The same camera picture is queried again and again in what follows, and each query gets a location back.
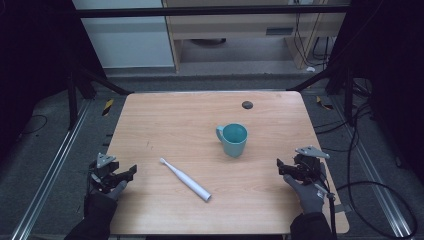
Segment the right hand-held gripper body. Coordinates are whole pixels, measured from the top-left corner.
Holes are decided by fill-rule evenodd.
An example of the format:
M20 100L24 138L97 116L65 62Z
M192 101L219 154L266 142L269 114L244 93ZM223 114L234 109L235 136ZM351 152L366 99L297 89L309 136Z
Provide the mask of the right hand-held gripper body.
M329 159L330 155L312 145L296 148L295 152L297 155L294 157L295 167L291 176L304 184L319 180L322 173L320 159Z

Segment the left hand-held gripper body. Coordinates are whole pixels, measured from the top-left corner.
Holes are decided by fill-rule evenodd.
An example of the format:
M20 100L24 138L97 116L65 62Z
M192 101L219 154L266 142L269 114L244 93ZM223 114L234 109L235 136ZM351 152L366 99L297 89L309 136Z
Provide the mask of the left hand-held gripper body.
M89 165L88 180L94 189L102 193L110 193L124 180L123 173L114 173L119 168L119 163L115 159L115 156L99 153L96 160Z

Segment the white electric toothbrush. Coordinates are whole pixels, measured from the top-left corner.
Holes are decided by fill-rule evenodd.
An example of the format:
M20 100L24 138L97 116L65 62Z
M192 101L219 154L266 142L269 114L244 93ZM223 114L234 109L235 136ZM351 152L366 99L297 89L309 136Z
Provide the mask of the white electric toothbrush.
M183 171L174 167L172 164L168 163L164 158L160 159L160 162L167 166L177 178L183 182L189 189L191 189L196 195L198 195L203 201L208 202L211 198L211 194L203 188L199 183L193 180L190 176L185 174Z

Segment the teal cup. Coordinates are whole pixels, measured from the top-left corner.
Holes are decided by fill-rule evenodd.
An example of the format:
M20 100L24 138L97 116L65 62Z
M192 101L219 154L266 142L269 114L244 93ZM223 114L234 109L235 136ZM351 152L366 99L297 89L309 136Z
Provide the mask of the teal cup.
M223 151L230 157L237 158L242 155L247 138L247 129L238 123L216 127L216 136L223 145Z

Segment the person's left hand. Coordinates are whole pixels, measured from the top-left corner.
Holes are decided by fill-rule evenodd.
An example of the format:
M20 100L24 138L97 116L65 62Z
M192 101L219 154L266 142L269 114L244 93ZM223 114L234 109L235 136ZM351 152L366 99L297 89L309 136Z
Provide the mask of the person's left hand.
M117 201L120 194L124 191L124 189L127 187L128 182L123 180L121 181L111 192L106 193L105 196L109 199L112 199L114 201Z

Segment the person's right hand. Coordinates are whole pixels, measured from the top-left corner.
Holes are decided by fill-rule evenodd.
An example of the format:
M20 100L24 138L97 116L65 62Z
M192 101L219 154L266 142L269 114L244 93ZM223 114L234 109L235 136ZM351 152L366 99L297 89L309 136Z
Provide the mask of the person's right hand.
M324 197L328 190L321 180L302 185L289 174L285 174L283 179L295 191L304 214L322 212Z

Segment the yellow black striped tape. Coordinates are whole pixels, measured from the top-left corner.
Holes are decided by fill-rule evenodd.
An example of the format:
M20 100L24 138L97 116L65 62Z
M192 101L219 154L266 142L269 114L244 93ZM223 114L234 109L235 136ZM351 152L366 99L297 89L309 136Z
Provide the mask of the yellow black striped tape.
M333 105L331 103L328 103L325 101L325 99L321 98L320 96L316 96L316 102L319 104L322 108L326 110L333 110Z
M108 99L102 111L102 116L107 116L112 105L114 103L114 99Z

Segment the black metal stand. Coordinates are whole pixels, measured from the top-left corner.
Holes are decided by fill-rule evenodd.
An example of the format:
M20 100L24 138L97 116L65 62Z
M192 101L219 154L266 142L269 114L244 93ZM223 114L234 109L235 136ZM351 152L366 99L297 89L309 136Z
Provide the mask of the black metal stand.
M106 77L101 77L83 67L70 70L66 80L70 119L69 129L73 129L78 120L77 91L80 91L84 99L93 99L96 96L96 91L91 84L92 81L99 83L119 95L131 94L131 91L125 90L108 81Z
M315 74L303 83L288 88L288 91L301 92L307 87L317 83L320 80L327 79L328 83L325 91L334 95L341 89L344 90L344 117L350 126L353 125L353 72L349 66L332 65L318 74Z

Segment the white cabinet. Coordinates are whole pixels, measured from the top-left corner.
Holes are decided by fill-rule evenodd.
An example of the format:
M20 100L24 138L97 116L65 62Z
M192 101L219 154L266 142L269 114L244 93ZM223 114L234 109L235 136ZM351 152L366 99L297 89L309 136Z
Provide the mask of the white cabinet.
M72 0L77 10L162 8L161 0ZM173 67L164 17L83 18L106 69Z

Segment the wooden desk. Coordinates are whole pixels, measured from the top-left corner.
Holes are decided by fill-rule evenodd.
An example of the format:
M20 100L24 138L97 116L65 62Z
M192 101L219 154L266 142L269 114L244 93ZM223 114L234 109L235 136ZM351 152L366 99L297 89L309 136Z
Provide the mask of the wooden desk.
M165 7L299 6L348 4L350 0L161 0ZM315 41L336 37L345 19L343 13L247 14L169 16L170 38L190 39L282 37L297 68L309 63Z

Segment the aluminium floor rail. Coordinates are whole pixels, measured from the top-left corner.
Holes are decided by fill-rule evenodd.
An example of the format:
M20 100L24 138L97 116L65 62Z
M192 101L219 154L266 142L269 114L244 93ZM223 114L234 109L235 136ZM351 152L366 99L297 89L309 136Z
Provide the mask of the aluminium floor rail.
M91 103L91 100L82 101L81 107L77 112L77 120L74 126L67 131L30 205L11 234L10 240L27 240L30 236L33 226L46 203L51 189L86 119Z
M394 235L398 238L408 237L409 240L415 240L412 236L413 230L401 213L401 209L396 203L395 196L388 188L383 187L384 181L373 165L364 144L361 142L357 128L349 124L345 125L344 128L352 138L352 146L350 149L355 153L367 180L372 182L374 194Z

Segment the black metal frame bar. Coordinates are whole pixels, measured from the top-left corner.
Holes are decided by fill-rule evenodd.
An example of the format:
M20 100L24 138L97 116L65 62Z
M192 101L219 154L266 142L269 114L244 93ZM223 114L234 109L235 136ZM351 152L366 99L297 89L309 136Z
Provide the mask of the black metal frame bar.
M160 16L201 16L201 15L247 15L247 14L300 14L300 13L344 13L351 6L337 5L259 5L259 6L208 6L134 9L87 9L75 10L81 18L113 17L160 17Z

